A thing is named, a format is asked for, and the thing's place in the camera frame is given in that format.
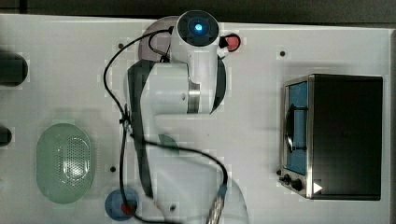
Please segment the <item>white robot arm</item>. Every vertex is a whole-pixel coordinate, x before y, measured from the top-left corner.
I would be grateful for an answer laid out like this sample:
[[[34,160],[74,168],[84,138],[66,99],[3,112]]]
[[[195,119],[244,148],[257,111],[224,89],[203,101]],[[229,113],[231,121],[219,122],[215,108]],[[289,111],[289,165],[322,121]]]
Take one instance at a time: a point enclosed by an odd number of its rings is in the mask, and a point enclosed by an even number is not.
[[[219,23],[205,11],[190,10],[169,31],[169,62],[141,59],[127,73],[143,191],[167,224],[248,224],[241,189],[225,167],[202,150],[178,146],[156,125],[159,116],[210,115],[223,100]]]

